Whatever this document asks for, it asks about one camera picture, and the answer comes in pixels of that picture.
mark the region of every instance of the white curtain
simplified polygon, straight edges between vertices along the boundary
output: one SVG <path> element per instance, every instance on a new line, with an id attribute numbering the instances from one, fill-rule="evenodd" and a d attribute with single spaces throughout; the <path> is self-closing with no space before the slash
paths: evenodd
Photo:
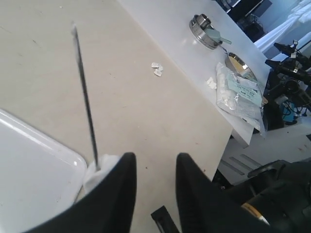
<path id="1" fill-rule="evenodd" d="M 311 20 L 311 0 L 303 0 L 292 9 L 292 13 L 284 23 L 256 41 L 255 45 L 265 53 L 275 42 L 280 41 L 291 30 L 309 20 Z"/>

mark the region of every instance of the white tray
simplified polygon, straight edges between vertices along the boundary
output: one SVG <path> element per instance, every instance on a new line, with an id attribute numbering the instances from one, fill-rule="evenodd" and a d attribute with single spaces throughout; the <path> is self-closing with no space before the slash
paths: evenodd
<path id="1" fill-rule="evenodd" d="M 85 160 L 0 109 L 0 233 L 28 230 L 70 207 Z"/>

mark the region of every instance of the small white pieces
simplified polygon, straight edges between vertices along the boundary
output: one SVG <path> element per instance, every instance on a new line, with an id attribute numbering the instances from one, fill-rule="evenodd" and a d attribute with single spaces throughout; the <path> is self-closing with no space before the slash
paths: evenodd
<path id="1" fill-rule="evenodd" d="M 159 77 L 162 76 L 162 72 L 159 69 L 155 69 L 154 74 Z"/>
<path id="2" fill-rule="evenodd" d="M 154 71 L 154 74 L 158 77 L 162 76 L 162 71 L 164 70 L 163 66 L 157 62 L 152 62 L 151 63 L 152 68 L 156 68 Z"/>
<path id="3" fill-rule="evenodd" d="M 213 77 L 210 77 L 206 83 L 211 89 L 217 89 L 217 84 L 214 82 Z"/>

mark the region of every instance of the white countertop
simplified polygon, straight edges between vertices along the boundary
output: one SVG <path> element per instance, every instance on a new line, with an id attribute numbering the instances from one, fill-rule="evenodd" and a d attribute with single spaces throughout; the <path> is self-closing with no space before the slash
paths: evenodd
<path id="1" fill-rule="evenodd" d="M 165 205 L 178 223 L 175 160 L 192 155 L 212 177 L 231 125 L 113 0 L 0 2 L 0 108 L 93 160 L 71 21 L 85 65 L 99 153 L 133 151 L 132 231 L 158 233 Z M 151 62 L 164 66 L 161 78 Z"/>
<path id="2" fill-rule="evenodd" d="M 225 62 L 225 53 L 221 48 L 207 49 L 194 38 L 189 29 L 194 15 L 206 14 L 222 37 L 232 41 L 232 45 L 224 44 L 224 47 L 248 64 L 264 89 L 270 70 L 264 63 L 266 57 L 215 1 L 118 1 L 214 106 L 216 91 L 207 87 L 206 80 L 216 77 L 216 65 L 219 61 Z M 244 147 L 248 146 L 254 128 L 216 108 L 232 125 L 232 135 Z"/>

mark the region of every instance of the metal rod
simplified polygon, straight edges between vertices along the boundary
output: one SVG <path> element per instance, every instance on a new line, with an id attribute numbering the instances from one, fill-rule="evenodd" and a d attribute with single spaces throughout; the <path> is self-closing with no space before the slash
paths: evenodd
<path id="1" fill-rule="evenodd" d="M 77 27 L 75 24 L 73 25 L 73 28 L 72 28 L 72 35 L 73 35 L 73 43 L 75 47 L 75 52 L 76 52 L 76 60 L 77 60 L 79 73 L 80 73 L 81 85 L 82 85 L 83 96 L 84 96 L 84 103 L 86 106 L 86 114 L 87 114 L 89 132 L 90 132 L 91 142 L 92 142 L 92 147 L 93 147 L 93 152 L 94 152 L 95 167 L 96 167 L 96 170 L 99 171 L 100 167 L 98 164 L 98 151 L 97 151 L 97 146 L 96 146 L 96 138 L 95 138 L 95 132 L 94 132 L 94 127 L 93 127 L 91 109 L 90 109 L 89 101 L 88 101 L 86 78 L 85 78 L 84 69 L 83 69 L 78 32 L 77 32 Z"/>

